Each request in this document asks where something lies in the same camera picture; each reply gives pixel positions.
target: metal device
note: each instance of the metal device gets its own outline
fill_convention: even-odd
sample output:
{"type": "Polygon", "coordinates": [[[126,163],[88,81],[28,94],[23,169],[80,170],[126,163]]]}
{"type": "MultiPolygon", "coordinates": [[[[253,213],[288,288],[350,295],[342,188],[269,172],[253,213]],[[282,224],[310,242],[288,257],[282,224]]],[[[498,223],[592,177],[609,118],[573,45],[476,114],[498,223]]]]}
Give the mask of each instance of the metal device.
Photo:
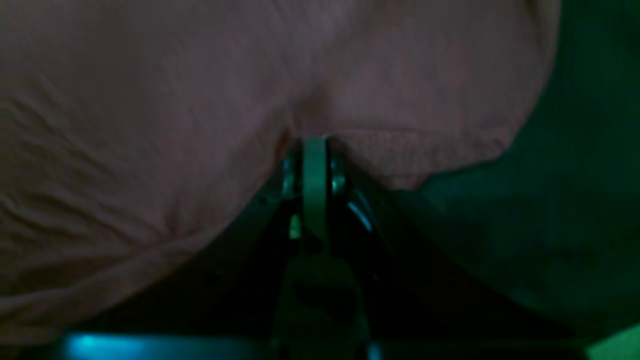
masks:
{"type": "Polygon", "coordinates": [[[24,358],[585,358],[571,331],[439,251],[407,208],[339,143],[309,139],[179,271],[24,358]]]}

